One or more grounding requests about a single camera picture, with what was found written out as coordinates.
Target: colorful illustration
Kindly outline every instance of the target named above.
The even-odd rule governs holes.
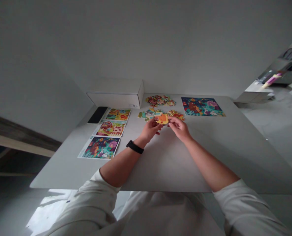
[[[130,109],[112,108],[106,117],[106,120],[128,120]]]
[[[157,106],[160,105],[164,105],[164,106],[174,106],[175,105],[175,101],[173,101],[172,99],[170,99],[170,97],[168,96],[160,96],[160,95],[156,95],[156,96],[151,96],[146,98],[146,102],[150,103],[152,108],[155,108]]]
[[[126,121],[103,120],[102,125],[95,135],[121,137],[126,125]]]
[[[185,98],[182,102],[186,115],[225,116],[213,98]]]
[[[180,120],[185,120],[184,119],[184,115],[181,114],[181,113],[179,113],[179,112],[177,112],[177,111],[175,111],[175,110],[169,110],[167,113],[165,113],[165,112],[163,112],[161,110],[155,110],[153,108],[150,108],[147,111],[139,112],[138,117],[145,119],[145,121],[147,122],[148,120],[150,120],[151,118],[153,118],[155,116],[158,116],[159,117],[159,116],[162,116],[162,115],[164,115],[164,116],[165,115],[174,116],[174,117],[179,118]]]
[[[185,120],[184,115],[181,114],[181,113],[179,113],[179,112],[177,112],[177,111],[175,111],[175,110],[170,110],[170,111],[167,112],[167,114],[168,114],[169,116],[177,117],[177,118],[179,118],[180,120]]]
[[[111,159],[114,156],[120,138],[93,137],[80,157]]]
[[[158,124],[167,125],[169,123],[168,114],[164,113],[157,117],[158,117],[158,120],[157,120]]]

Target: pile of puzzle pieces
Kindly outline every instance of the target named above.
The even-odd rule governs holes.
[[[138,114],[138,117],[144,118],[145,122],[147,122],[148,120],[150,120],[151,118],[153,118],[155,116],[158,117],[157,123],[163,124],[163,125],[168,124],[168,122],[169,122],[168,116],[174,116],[174,117],[179,118],[180,120],[185,120],[184,115],[175,111],[175,110],[169,110],[167,113],[164,113],[161,110],[155,110],[153,108],[150,108],[149,110],[140,112]]]
[[[146,98],[146,102],[150,103],[150,106],[155,108],[157,106],[160,105],[164,105],[164,106],[174,106],[175,105],[175,101],[173,101],[172,99],[170,99],[170,97],[168,96],[160,96],[160,95],[156,95],[156,96],[151,96]]]

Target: smartwatch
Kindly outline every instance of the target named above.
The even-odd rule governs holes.
[[[133,151],[142,154],[143,153],[143,149],[138,147],[136,144],[133,143],[133,141],[129,141],[128,144],[126,145],[127,148],[132,149]]]

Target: white shirt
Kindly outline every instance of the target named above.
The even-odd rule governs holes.
[[[112,211],[119,191],[97,171],[46,235],[290,235],[243,180],[214,193],[226,218],[225,232],[195,193],[131,192],[116,219]]]

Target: person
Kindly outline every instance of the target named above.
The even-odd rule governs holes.
[[[169,117],[169,127],[187,147],[213,191],[225,216],[224,231],[198,193],[133,191],[116,219],[112,214],[116,194],[141,157],[127,147],[85,182],[46,235],[290,234],[254,190],[192,138],[186,123]],[[144,149],[162,128],[149,120],[134,145]]]

